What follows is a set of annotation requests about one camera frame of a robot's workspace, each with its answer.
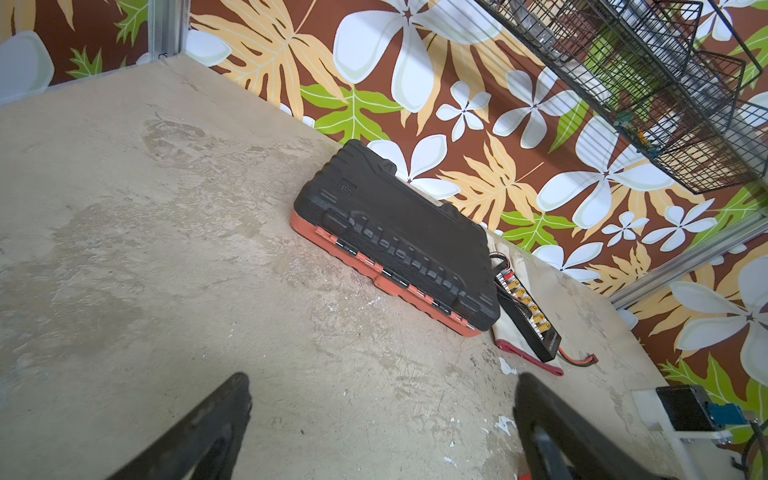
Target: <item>metal frame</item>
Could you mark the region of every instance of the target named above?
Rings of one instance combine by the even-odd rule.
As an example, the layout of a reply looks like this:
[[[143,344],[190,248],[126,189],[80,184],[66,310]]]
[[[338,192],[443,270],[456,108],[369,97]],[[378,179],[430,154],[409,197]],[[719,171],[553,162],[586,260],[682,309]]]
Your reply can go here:
[[[149,52],[152,61],[184,51],[190,24],[190,0],[150,0]]]
[[[722,255],[736,245],[766,232],[768,232],[766,212],[761,210],[750,214],[614,293],[610,298],[611,303],[616,310],[627,308],[656,288],[694,271],[712,257]]]

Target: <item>white plumeria flower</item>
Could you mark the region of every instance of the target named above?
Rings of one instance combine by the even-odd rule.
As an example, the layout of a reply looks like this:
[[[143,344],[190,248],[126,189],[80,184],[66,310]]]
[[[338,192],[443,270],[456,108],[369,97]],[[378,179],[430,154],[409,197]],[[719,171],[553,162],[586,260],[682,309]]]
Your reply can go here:
[[[457,81],[451,86],[451,95],[456,100],[458,108],[448,104],[440,105],[437,109],[437,118],[442,121],[456,118],[456,123],[451,131],[451,141],[457,141],[464,134],[465,123],[472,130],[482,130],[482,120],[472,113],[472,110],[481,110],[488,105],[491,100],[491,94],[481,91],[472,99],[469,99],[469,85],[463,81]]]
[[[728,13],[727,9],[748,7],[757,1],[758,0],[719,0],[717,6],[720,7],[723,16],[728,19],[728,23],[733,25],[733,19],[730,17],[730,13]],[[715,40],[729,41],[733,34],[725,22],[723,22],[723,19],[714,12],[715,9],[709,2],[703,2],[701,16],[699,17],[699,28],[696,29],[696,38],[706,37],[711,31],[712,38]],[[694,12],[687,12],[683,16],[687,20],[691,20],[694,17]]]
[[[291,111],[290,107],[284,103],[280,104],[280,110],[286,112],[291,117],[293,116],[293,112]],[[304,122],[304,124],[309,125],[312,128],[315,127],[315,119],[312,117],[307,117],[306,115],[304,115],[304,119],[302,119],[302,122]]]
[[[624,323],[627,324],[627,328],[632,330],[634,327],[637,326],[637,324],[640,322],[640,319],[637,318],[637,315],[630,312],[626,309],[617,310],[619,312],[619,316],[624,321]]]
[[[760,127],[768,121],[768,91],[755,95],[749,102],[754,105],[739,108],[739,116],[751,127]]]
[[[741,366],[747,375],[768,385],[768,313],[761,312],[768,303],[767,270],[768,257],[760,257],[748,263],[739,273],[739,291],[744,307],[699,283],[672,282],[672,294],[685,307],[702,313],[723,314],[686,323],[675,348],[706,348],[748,326],[750,331],[741,347]]]
[[[432,62],[416,25],[463,45],[489,40],[502,31],[474,0],[441,0],[423,12],[419,11],[427,0],[384,2],[397,12],[367,10],[344,17],[333,41],[333,63],[347,81],[360,83],[402,30],[402,46],[392,73],[392,98],[412,113],[424,107],[434,85]]]
[[[542,245],[534,250],[533,254],[561,272],[572,276],[576,280],[580,282],[588,282],[600,278],[600,274],[592,270],[571,267],[594,259],[597,255],[600,255],[602,250],[602,242],[586,243],[574,250],[565,263],[563,263],[563,258],[565,257],[563,247],[559,245]]]
[[[141,56],[136,60],[136,65],[144,65],[151,62],[152,62],[152,55],[149,55],[149,52],[146,52],[141,54]]]
[[[0,43],[0,105],[42,93],[51,83],[53,71],[48,49],[32,30]]]
[[[623,236],[625,240],[634,240],[637,238],[637,234],[632,231],[633,228],[640,228],[644,226],[646,223],[648,223],[647,218],[638,218],[637,220],[634,219],[634,214],[632,212],[624,212],[621,215],[619,215],[619,223],[621,223],[621,227],[617,225],[608,224],[605,227],[603,227],[602,232],[606,235],[611,235],[612,233],[615,233],[613,237],[606,243],[606,247],[612,247],[616,243],[619,243],[619,240],[621,240],[621,237]]]
[[[543,186],[536,204],[544,212],[562,207],[591,185],[592,193],[581,202],[573,222],[588,229],[600,223],[611,211],[611,182],[640,192],[674,185],[674,180],[652,164],[627,170],[645,159],[637,148],[629,146],[609,165],[619,134],[602,117],[593,117],[576,140],[576,156],[581,163],[597,171],[575,171],[557,174]]]
[[[232,54],[232,48],[221,38],[206,31],[190,30],[184,44],[184,53],[206,67],[213,67]]]
[[[509,92],[528,106],[502,114],[493,125],[493,133],[500,137],[507,137],[530,115],[531,119],[525,125],[520,146],[533,148],[540,144],[547,134],[547,122],[541,112],[543,111],[552,117],[560,117],[573,110],[579,102],[579,97],[573,90],[562,91],[544,101],[557,80],[558,76],[549,67],[546,67],[538,76],[536,92],[534,93],[530,75],[522,70],[508,71],[507,88]]]
[[[662,252],[671,252],[685,242],[685,232],[699,233],[709,230],[717,225],[717,220],[713,217],[696,220],[714,201],[715,199],[711,199],[702,204],[698,204],[691,208],[687,214],[682,207],[678,207],[677,205],[667,207],[664,211],[664,218],[667,219],[667,222],[672,223],[674,227],[664,227],[654,230],[643,237],[642,242],[651,245],[671,233],[670,237],[667,238],[667,241],[661,245]]]
[[[735,245],[733,248],[728,250],[728,253],[731,255],[737,255],[742,252],[746,252],[746,245],[743,243],[739,243],[738,245]],[[722,265],[724,262],[725,258],[722,255],[716,255],[710,259],[710,265],[712,266]]]
[[[411,155],[410,172],[406,166],[406,158],[403,157],[400,147],[395,142],[374,140],[368,143],[368,148],[397,166],[396,177],[418,188],[435,200],[445,200],[462,191],[458,185],[447,180],[415,178],[437,167],[445,159],[445,154],[448,153],[448,141],[443,134],[429,135],[416,144]]]

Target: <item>green leaf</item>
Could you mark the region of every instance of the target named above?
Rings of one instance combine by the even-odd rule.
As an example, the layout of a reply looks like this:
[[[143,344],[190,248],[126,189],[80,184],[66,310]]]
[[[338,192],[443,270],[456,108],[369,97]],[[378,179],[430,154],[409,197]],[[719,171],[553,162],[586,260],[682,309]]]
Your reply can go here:
[[[94,60],[89,61],[88,53],[85,51],[86,48],[88,47],[83,47],[82,53],[75,50],[74,48],[70,48],[74,54],[74,57],[70,58],[69,61],[78,67],[77,70],[70,70],[67,72],[71,77],[86,78],[101,73],[101,69],[103,68],[103,65],[101,64],[101,49],[99,48],[98,53],[94,57]]]
[[[639,101],[651,96],[661,85],[653,72],[645,73],[638,67],[642,62],[623,49],[623,42],[612,30],[603,30],[592,42],[584,66],[600,80],[612,93],[605,103],[612,108],[618,107],[623,93],[632,93],[632,98]],[[650,103],[641,106],[635,112],[639,117],[647,117]]]
[[[149,0],[118,0],[118,10],[125,14],[125,18],[114,24],[119,27],[118,39],[123,43],[131,37],[131,45],[136,42],[141,24],[147,21],[149,12]]]
[[[726,403],[735,403],[742,410],[755,412],[761,422],[764,422],[768,416],[768,386],[751,379],[746,384],[746,401],[742,400],[734,391],[730,377],[720,364],[709,355],[707,359],[707,377],[701,378],[690,369],[685,360],[681,360],[678,367],[671,363],[659,364],[660,370],[667,375],[667,381],[675,381],[686,385],[701,385],[707,391],[713,402],[718,405]],[[730,427],[733,433],[731,442],[734,444],[744,443],[752,435],[752,429],[748,425],[738,425]]]
[[[558,136],[549,147],[549,153],[557,150],[565,141],[571,137],[576,130],[584,123],[584,117],[587,115],[589,105],[586,101],[580,100],[567,114],[560,117],[558,122]]]
[[[746,44],[755,55],[755,59],[761,67],[768,65],[768,27],[762,27],[760,30],[756,31],[754,35],[744,42],[744,44]],[[729,53],[729,55],[736,55],[743,51],[744,49],[739,46]],[[757,74],[757,67],[755,64],[752,62],[747,63],[746,68],[744,69],[744,80],[749,80],[755,74]],[[750,84],[750,87],[755,88],[755,85],[757,85],[757,78]]]
[[[372,114],[391,114],[402,110],[400,104],[389,100],[386,95],[378,91],[355,90],[355,92],[357,93],[356,101],[361,103],[360,108],[364,108]]]
[[[376,91],[360,91],[354,86],[352,90],[340,87],[347,103],[345,104],[326,91],[319,84],[301,87],[301,96],[309,103],[321,107],[343,110],[331,112],[315,121],[315,129],[326,135],[344,132],[344,137],[339,141],[345,144],[353,138],[359,140],[364,137],[368,141],[389,140],[381,126],[368,118],[362,111],[366,110],[374,114],[387,114],[401,111],[402,107],[389,100],[384,94]]]
[[[715,216],[715,220],[717,220],[715,226],[709,230],[697,233],[688,248],[707,240],[728,225],[742,220],[747,215],[757,212],[765,206],[768,206],[768,194],[766,194],[765,190],[757,182],[745,185],[730,199],[725,207],[718,210],[719,213]]]
[[[522,216],[520,212],[504,212],[502,220],[510,225],[515,225],[514,230],[502,234],[505,239],[517,243],[517,246],[528,252],[533,251],[536,245],[557,245],[551,233],[545,230],[549,227],[555,230],[565,230],[576,227],[576,223],[567,218],[554,215],[539,215],[534,213],[533,221]]]
[[[763,478],[763,456],[758,454],[755,457],[755,462],[752,464],[750,473],[750,480],[762,480]]]
[[[343,101],[328,93],[321,84],[301,87],[301,96],[304,100],[320,108],[337,110],[346,106]]]
[[[737,402],[744,404],[744,401],[733,391],[730,377],[711,354],[707,360],[707,377],[705,379],[696,375],[688,364],[685,363],[685,360],[680,361],[680,368],[672,366],[669,362],[662,365],[661,370],[670,373],[670,375],[666,376],[667,380],[674,380],[686,385],[701,385],[717,405]]]

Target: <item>black tool case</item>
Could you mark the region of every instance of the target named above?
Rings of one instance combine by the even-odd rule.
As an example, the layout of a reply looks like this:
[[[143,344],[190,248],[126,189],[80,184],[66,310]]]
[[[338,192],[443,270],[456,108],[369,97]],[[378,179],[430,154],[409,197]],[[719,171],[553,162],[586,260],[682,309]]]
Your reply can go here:
[[[395,172],[392,162],[361,142],[347,142],[294,201],[300,217],[292,220],[294,229],[310,238],[304,222],[311,224],[345,255],[375,263],[386,279],[432,300],[439,312],[458,314],[471,330],[488,330],[499,317],[499,304],[485,231],[453,204],[424,198]]]

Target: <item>black cable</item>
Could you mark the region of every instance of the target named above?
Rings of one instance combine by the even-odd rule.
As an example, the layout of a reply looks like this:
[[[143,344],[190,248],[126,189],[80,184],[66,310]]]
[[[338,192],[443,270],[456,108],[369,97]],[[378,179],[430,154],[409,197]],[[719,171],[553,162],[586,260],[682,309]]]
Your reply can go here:
[[[744,451],[741,454],[741,471],[744,472],[744,478],[745,480],[750,480],[750,470],[746,466],[746,462],[750,457],[750,450],[752,450],[752,445],[755,441],[758,441],[760,444],[760,453],[763,456],[763,480],[768,479],[768,454],[765,453],[763,450],[765,445],[765,434],[763,433],[768,426],[768,420],[763,422],[761,426],[757,426],[757,424],[750,422],[750,426],[752,427],[752,430],[754,433],[750,437],[749,440],[746,441],[746,444],[744,446]]]

